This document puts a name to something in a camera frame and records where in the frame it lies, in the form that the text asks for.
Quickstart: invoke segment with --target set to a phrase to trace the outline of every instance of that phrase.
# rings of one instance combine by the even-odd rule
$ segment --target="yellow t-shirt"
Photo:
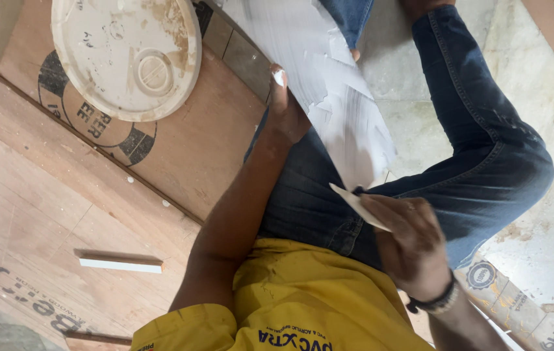
[[[433,350],[387,275],[295,241],[256,241],[236,273],[234,306],[163,315],[134,333],[131,350]]]

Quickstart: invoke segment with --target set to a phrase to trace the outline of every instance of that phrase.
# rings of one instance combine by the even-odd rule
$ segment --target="glue smear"
[[[277,72],[273,73],[273,77],[275,77],[275,82],[277,82],[277,84],[283,86],[284,82],[283,82],[283,74],[286,73],[286,71],[284,71],[283,69],[278,69]]]

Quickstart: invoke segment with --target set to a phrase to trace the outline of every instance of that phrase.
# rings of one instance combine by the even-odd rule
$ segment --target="hand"
[[[445,5],[454,5],[457,0],[400,0],[400,5],[405,11],[406,18],[415,23],[422,16]]]
[[[312,123],[309,122],[292,92],[288,90],[288,76],[283,68],[278,64],[272,64],[271,74],[271,102],[262,133],[277,136],[292,146],[303,138]]]
[[[362,205],[391,230],[375,229],[383,270],[409,296],[430,302],[452,280],[446,238],[431,205],[422,198],[362,195]]]

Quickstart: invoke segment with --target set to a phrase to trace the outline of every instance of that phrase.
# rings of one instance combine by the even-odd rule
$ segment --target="black wristband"
[[[455,278],[452,269],[450,270],[450,276],[452,277],[452,280],[444,290],[442,296],[429,302],[422,302],[410,296],[410,301],[406,305],[406,309],[413,314],[418,313],[418,308],[431,314],[439,314],[450,309],[452,304],[454,304],[454,301],[457,299],[459,289],[457,286],[457,279]]]

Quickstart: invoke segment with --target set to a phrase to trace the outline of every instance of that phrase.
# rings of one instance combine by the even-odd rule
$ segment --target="blue jeans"
[[[554,167],[539,134],[522,122],[493,81],[454,6],[428,13],[412,30],[437,118],[454,153],[422,174],[368,193],[427,199],[446,234],[454,269],[468,265],[482,243],[545,195]],[[267,112],[254,140],[266,117]],[[291,149],[258,237],[327,248],[382,270],[372,226],[329,183],[342,185],[312,129]]]

